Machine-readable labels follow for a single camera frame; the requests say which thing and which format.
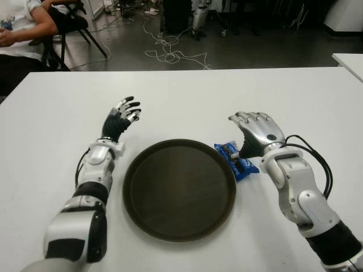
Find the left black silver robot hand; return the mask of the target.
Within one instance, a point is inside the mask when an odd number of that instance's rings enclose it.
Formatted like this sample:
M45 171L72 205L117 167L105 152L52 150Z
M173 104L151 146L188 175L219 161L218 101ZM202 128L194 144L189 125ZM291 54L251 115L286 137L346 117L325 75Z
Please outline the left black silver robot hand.
M141 109L138 108L141 103L134 101L133 96L121 99L110 110L102 127L101 138L107 138L118 142L120 135L127 130L133 122L140 119Z

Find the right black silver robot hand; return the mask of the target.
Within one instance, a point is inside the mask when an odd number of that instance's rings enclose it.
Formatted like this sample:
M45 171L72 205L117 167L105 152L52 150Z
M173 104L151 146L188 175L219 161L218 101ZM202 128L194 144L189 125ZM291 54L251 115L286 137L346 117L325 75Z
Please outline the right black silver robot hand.
M236 112L228 118L242 131L244 141L238 155L242 159L263 157L279 148L285 136L275 121L263 112Z

